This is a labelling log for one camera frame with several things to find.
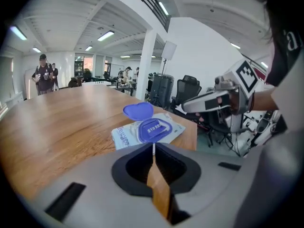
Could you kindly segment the person's right hand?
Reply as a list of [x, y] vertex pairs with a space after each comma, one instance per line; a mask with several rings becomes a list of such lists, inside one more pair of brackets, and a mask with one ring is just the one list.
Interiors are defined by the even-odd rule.
[[237, 92], [230, 93], [230, 106], [232, 113], [235, 115], [244, 114], [248, 111], [249, 100], [243, 90], [238, 89]]

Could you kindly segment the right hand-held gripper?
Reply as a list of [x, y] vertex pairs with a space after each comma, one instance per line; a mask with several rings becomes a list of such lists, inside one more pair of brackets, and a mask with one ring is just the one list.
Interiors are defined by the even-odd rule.
[[215, 89], [181, 104], [186, 113], [213, 112], [230, 107], [229, 90], [241, 89], [247, 99], [254, 93], [258, 77], [247, 60], [236, 62], [223, 75], [215, 78]]

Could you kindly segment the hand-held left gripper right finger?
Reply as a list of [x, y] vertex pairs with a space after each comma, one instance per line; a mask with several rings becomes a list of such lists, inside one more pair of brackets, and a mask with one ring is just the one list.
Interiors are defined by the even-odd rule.
[[239, 157], [196, 152], [157, 143], [155, 160], [170, 189], [167, 218], [176, 225], [207, 207], [240, 170]]

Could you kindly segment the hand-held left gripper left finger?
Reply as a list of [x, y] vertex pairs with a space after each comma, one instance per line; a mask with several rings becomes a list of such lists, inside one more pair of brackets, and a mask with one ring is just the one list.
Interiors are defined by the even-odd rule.
[[46, 228], [168, 228], [145, 183], [152, 145], [93, 156], [24, 205]]

